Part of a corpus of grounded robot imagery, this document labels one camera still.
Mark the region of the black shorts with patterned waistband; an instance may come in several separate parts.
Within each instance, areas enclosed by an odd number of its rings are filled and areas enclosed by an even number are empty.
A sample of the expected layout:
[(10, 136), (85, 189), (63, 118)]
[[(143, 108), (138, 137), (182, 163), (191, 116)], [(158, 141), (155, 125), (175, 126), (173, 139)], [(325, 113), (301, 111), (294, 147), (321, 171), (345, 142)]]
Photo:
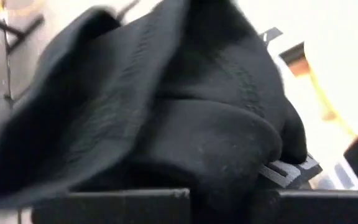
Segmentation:
[(74, 192), (186, 188), (195, 224), (319, 174), (263, 40), (231, 0), (91, 7), (39, 57), (0, 125), (0, 208)]

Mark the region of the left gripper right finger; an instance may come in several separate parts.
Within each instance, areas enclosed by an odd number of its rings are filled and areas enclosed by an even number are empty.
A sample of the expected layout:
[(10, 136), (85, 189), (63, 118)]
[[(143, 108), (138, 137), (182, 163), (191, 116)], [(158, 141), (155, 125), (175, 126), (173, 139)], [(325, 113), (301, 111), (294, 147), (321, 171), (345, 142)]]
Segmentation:
[(358, 224), (358, 190), (280, 191), (277, 224)]

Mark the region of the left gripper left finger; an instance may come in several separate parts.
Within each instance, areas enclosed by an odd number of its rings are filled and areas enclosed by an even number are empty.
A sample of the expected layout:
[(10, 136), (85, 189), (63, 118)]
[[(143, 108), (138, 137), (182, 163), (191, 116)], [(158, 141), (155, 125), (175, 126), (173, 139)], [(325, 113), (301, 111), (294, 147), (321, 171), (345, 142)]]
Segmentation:
[(120, 190), (50, 198), (31, 224), (191, 224), (187, 189)]

